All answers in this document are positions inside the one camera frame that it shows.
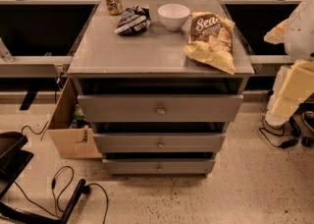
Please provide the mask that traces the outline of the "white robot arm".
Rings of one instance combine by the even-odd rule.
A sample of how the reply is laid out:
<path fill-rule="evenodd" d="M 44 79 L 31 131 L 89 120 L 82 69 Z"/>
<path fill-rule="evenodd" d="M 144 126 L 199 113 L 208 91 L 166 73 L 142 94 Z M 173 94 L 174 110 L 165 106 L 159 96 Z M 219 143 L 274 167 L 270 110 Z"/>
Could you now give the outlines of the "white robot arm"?
<path fill-rule="evenodd" d="M 281 126 L 314 93 L 314 0 L 303 0 L 264 40 L 282 43 L 286 54 L 295 60 L 293 65 L 281 66 L 277 72 L 267 105 L 266 122 Z"/>

